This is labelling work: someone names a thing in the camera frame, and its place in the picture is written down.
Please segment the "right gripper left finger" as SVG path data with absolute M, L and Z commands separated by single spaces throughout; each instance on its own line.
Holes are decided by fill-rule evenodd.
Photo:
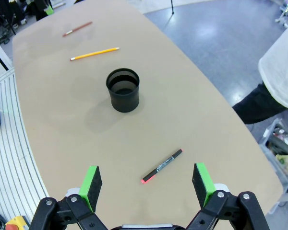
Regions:
M 106 226 L 95 214 L 102 186 L 98 166 L 90 166 L 80 190 L 57 201 L 52 197 L 40 200 L 30 224 L 31 230 L 65 230 L 77 224 L 82 230 L 104 230 Z

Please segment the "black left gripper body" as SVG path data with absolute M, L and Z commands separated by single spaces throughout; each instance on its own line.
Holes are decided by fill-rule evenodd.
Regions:
M 48 2 L 46 0 L 31 0 L 28 4 L 36 20 L 39 21 L 47 17 L 45 10 L 48 8 Z

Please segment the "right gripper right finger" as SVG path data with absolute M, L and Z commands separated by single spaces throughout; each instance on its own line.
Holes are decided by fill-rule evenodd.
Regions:
M 195 163 L 192 183 L 201 207 L 186 227 L 188 230 L 213 230 L 219 220 L 227 220 L 235 230 L 268 230 L 264 213 L 251 191 L 238 196 L 217 190 L 204 163 Z

